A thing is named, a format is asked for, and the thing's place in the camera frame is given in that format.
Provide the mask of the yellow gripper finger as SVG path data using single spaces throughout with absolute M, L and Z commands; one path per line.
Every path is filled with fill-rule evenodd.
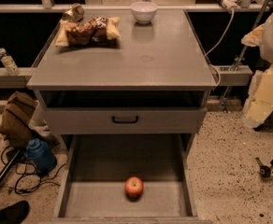
M 248 94 L 243 107 L 243 124 L 248 128 L 257 128 L 273 112 L 273 64 L 265 72 L 255 72 Z
M 261 37 L 264 30 L 264 25 L 261 24 L 244 35 L 241 39 L 241 43 L 248 47 L 259 47 L 261 43 Z

